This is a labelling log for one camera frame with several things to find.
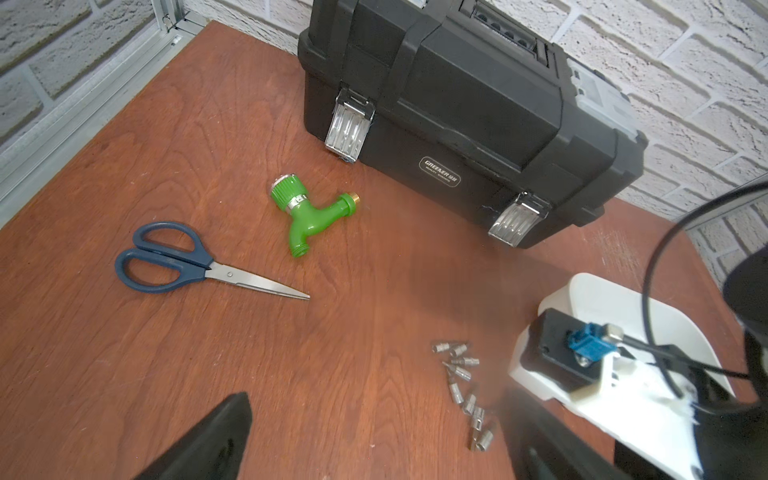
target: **toolbox latch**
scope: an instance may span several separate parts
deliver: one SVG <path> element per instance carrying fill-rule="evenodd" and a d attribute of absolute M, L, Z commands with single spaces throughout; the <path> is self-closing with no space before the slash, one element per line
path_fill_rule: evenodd
<path fill-rule="evenodd" d="M 326 136 L 326 147 L 351 164 L 366 140 L 376 106 L 372 101 L 342 87 L 336 96 L 333 119 Z"/>
<path fill-rule="evenodd" d="M 488 235 L 516 247 L 537 223 L 549 215 L 551 206 L 531 192 L 519 194 L 498 216 Z"/>

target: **green faucet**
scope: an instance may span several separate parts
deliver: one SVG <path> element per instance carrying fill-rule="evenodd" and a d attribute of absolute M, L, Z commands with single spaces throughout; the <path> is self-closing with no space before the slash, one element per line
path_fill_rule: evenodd
<path fill-rule="evenodd" d="M 306 187 L 296 175 L 283 175 L 278 178 L 270 191 L 277 206 L 293 217 L 288 246 L 294 257 L 301 257 L 309 251 L 307 237 L 322 232 L 341 217 L 354 214 L 360 202 L 360 197 L 356 194 L 341 194 L 329 207 L 318 210 L 306 198 L 307 194 Z"/>

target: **brown wooden tabletop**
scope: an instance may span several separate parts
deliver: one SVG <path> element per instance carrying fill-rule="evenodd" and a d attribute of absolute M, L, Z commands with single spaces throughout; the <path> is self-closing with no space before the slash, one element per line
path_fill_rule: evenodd
<path fill-rule="evenodd" d="M 130 478 L 239 391 L 253 407 L 241 478 L 513 477 L 501 442 L 465 447 L 431 341 L 474 343 L 490 402 L 541 299 L 578 272 L 639 290 L 670 223 L 613 200 L 585 228 L 512 249 L 328 152 L 304 130 L 303 86 L 295 57 L 212 23 L 0 230 L 4 478 Z M 318 205 L 362 198 L 300 259 L 267 195 L 285 173 Z M 312 299 L 214 280 L 130 290 L 114 258 L 153 220 L 187 223 L 217 261 Z M 687 238 L 655 286 L 744 368 L 740 328 Z M 610 458 L 605 434 L 550 408 Z"/>

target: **black toolbox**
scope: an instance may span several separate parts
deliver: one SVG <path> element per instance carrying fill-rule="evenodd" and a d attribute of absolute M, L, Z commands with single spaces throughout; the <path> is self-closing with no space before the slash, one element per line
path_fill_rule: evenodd
<path fill-rule="evenodd" d="M 306 129 L 513 247 L 597 219 L 643 172 L 629 99 L 478 0 L 315 0 Z"/>

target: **socket bit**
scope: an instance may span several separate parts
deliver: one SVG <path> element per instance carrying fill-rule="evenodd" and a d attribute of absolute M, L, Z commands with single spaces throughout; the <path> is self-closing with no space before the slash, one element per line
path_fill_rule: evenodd
<path fill-rule="evenodd" d="M 485 410 L 475 405 L 475 409 L 472 410 L 472 429 L 476 431 L 482 430 L 482 423 L 485 421 Z"/>
<path fill-rule="evenodd" d="M 496 424 L 492 423 L 488 426 L 488 428 L 480 433 L 480 438 L 478 438 L 478 441 L 475 443 L 475 448 L 480 452 L 488 451 L 488 448 L 491 446 L 491 442 L 493 442 L 493 431 L 495 430 L 495 427 Z"/>
<path fill-rule="evenodd" d="M 473 452 L 477 450 L 477 444 L 478 444 L 478 437 L 480 436 L 480 432 L 477 430 L 472 430 L 472 434 L 469 436 L 469 449 Z"/>
<path fill-rule="evenodd" d="M 466 380 L 467 382 L 472 380 L 472 374 L 468 370 L 465 370 L 460 366 L 451 365 L 450 363 L 443 362 L 442 364 L 445 365 L 446 369 L 448 369 L 450 373 L 453 373 L 460 379 Z"/>
<path fill-rule="evenodd" d="M 451 348 L 451 343 L 441 342 L 441 343 L 436 343 L 435 345 L 433 345 L 432 346 L 432 351 L 434 353 L 442 353 L 442 352 L 447 352 L 450 348 Z"/>
<path fill-rule="evenodd" d="M 451 391 L 451 398 L 456 405 L 464 403 L 462 391 L 458 387 L 458 383 L 456 383 L 456 378 L 451 373 L 448 374 L 448 389 Z"/>
<path fill-rule="evenodd" d="M 451 357 L 456 358 L 457 356 L 462 356 L 464 352 L 467 351 L 467 349 L 470 347 L 471 343 L 459 343 L 457 345 L 451 346 L 451 349 L 448 351 L 448 353 L 451 355 Z"/>
<path fill-rule="evenodd" d="M 451 359 L 451 363 L 454 365 L 478 366 L 480 365 L 480 359 L 473 359 L 471 356 L 460 356 L 457 359 Z"/>
<path fill-rule="evenodd" d="M 471 415 L 475 411 L 475 402 L 477 402 L 477 397 L 475 397 L 474 393 L 470 393 L 464 401 L 464 405 L 462 405 L 462 412 L 465 415 Z"/>

